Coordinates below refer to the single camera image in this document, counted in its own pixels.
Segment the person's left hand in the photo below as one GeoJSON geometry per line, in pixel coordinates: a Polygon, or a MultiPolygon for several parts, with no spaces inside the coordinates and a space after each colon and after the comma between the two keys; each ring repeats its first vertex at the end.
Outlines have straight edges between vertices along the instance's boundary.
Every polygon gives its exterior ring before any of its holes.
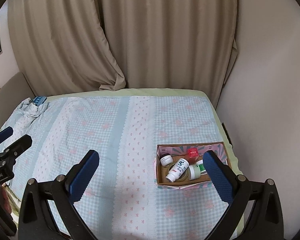
{"type": "Polygon", "coordinates": [[[8,214],[12,213],[12,207],[6,190],[6,183],[0,186],[0,206],[3,207],[8,214]]]}

